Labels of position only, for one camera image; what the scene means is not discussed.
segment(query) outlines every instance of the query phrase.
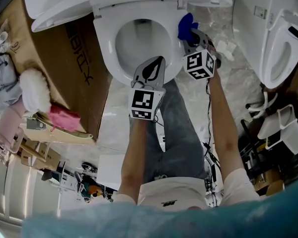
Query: person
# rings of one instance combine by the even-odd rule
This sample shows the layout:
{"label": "person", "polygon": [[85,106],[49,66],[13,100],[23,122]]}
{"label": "person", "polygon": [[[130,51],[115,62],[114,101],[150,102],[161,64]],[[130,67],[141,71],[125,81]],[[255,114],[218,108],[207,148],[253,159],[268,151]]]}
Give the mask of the person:
{"label": "person", "polygon": [[[209,86],[215,149],[224,181],[221,206],[259,200],[239,154],[237,128],[217,71]],[[168,212],[206,210],[203,147],[175,80],[163,87],[166,93],[160,111],[165,152],[160,147],[155,123],[130,119],[130,141],[114,203],[129,202]]]}
{"label": "person", "polygon": [[175,81],[164,87],[160,110],[166,152],[154,123],[132,120],[114,202],[62,210],[60,216],[32,216],[22,222],[22,237],[298,237],[298,181],[259,201],[243,168],[236,126],[217,72],[210,90],[224,197],[219,207],[206,210],[201,143]]}

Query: toilet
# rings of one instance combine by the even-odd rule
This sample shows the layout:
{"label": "toilet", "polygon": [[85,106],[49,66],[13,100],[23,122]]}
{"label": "toilet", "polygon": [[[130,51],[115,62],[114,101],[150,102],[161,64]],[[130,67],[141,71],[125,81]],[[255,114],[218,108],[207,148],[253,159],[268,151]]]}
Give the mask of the toilet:
{"label": "toilet", "polygon": [[165,83],[179,73],[184,49],[177,38],[178,24],[188,13],[188,3],[232,6],[232,0],[25,0],[27,10],[35,18],[33,32],[93,12],[106,67],[126,85],[133,80],[137,66],[155,56],[166,60]]}
{"label": "toilet", "polygon": [[298,0],[235,0],[233,34],[260,81],[278,87],[298,63]]}

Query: pink bag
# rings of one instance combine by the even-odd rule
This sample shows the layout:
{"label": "pink bag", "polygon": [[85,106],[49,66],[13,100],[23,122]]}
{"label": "pink bag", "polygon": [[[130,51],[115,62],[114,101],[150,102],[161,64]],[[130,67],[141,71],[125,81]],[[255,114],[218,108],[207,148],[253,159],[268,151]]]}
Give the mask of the pink bag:
{"label": "pink bag", "polygon": [[49,119],[54,126],[66,129],[69,132],[76,131],[80,121],[78,113],[57,106],[51,106]]}

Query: black wire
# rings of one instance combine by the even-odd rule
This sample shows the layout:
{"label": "black wire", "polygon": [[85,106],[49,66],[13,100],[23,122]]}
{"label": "black wire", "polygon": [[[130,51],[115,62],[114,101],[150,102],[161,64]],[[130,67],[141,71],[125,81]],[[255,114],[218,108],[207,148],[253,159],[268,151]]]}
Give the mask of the black wire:
{"label": "black wire", "polygon": [[161,123],[159,123],[158,121],[159,121],[159,118],[158,118],[158,116],[157,115],[154,115],[154,118],[156,118],[157,117],[157,120],[153,120],[153,121],[151,121],[152,123],[158,123],[158,124],[160,124],[162,127],[164,127]]}
{"label": "black wire", "polygon": [[206,155],[204,155],[204,157],[205,157],[205,159],[208,161],[208,163],[209,163],[209,165],[210,165],[210,172],[211,172],[211,178],[210,178],[210,186],[211,186],[211,196],[212,196],[212,201],[213,201],[213,206],[214,206],[214,198],[213,198],[213,194],[212,194],[212,178],[213,178],[213,172],[212,172],[212,163],[211,163],[211,161],[210,161],[210,159],[206,156]]}
{"label": "black wire", "polygon": [[216,206],[218,205],[218,200],[217,200],[217,196],[215,195],[215,188],[217,187],[218,185],[216,184],[213,188],[213,194],[214,194],[214,197],[215,197],[215,204]]}
{"label": "black wire", "polygon": [[209,156],[211,158],[211,160],[217,165],[217,167],[219,168],[219,170],[221,171],[221,168],[220,168],[220,162],[218,161],[218,159],[214,156],[214,154],[210,151],[210,143],[211,143],[211,130],[210,130],[210,126],[211,126],[211,119],[210,119],[210,108],[211,108],[211,94],[209,92],[209,84],[210,84],[210,79],[208,79],[207,81],[207,84],[206,84],[206,88],[205,88],[205,91],[207,93],[207,95],[209,96],[209,104],[208,104],[208,128],[209,128],[209,142],[208,142],[208,145],[205,146],[207,151],[205,153],[205,155],[207,153],[209,153]]}

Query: blue sponge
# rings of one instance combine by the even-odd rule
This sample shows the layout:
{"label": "blue sponge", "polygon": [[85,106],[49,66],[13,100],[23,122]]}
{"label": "blue sponge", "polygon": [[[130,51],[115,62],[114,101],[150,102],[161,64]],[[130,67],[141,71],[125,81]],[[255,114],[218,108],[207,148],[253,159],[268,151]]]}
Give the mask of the blue sponge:
{"label": "blue sponge", "polygon": [[180,40],[186,40],[187,42],[194,42],[194,38],[191,33],[191,28],[198,29],[199,23],[193,23],[193,15],[188,13],[185,15],[179,23],[179,34]]}

